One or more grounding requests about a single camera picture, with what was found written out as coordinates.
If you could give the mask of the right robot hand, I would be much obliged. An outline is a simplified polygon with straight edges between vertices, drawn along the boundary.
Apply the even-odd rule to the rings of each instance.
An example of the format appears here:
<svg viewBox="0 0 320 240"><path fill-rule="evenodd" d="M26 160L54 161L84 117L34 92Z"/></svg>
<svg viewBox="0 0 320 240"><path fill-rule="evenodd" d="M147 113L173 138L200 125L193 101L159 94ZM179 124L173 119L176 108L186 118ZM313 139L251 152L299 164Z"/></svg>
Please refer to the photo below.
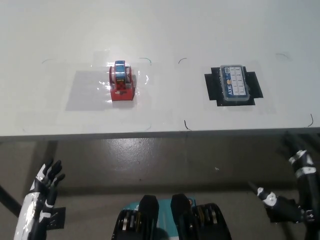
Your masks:
<svg viewBox="0 0 320 240"><path fill-rule="evenodd" d="M293 169L299 194L298 203L282 196L277 196L253 182L248 182L253 193L263 202L270 218L274 221L285 220L293 223L320 223L320 174L311 154L296 140L286 133L282 144L287 149L287 160Z"/></svg>

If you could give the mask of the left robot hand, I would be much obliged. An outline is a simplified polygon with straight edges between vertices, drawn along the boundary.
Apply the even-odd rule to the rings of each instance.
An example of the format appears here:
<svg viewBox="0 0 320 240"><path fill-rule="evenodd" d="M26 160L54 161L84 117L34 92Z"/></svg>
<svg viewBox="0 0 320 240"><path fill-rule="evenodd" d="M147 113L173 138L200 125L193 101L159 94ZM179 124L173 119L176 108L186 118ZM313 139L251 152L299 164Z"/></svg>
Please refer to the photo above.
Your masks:
<svg viewBox="0 0 320 240"><path fill-rule="evenodd" d="M15 228L15 240L45 240L47 231L63 229L66 208L55 208L58 184L65 178L62 162L45 162L25 195Z"/></svg>

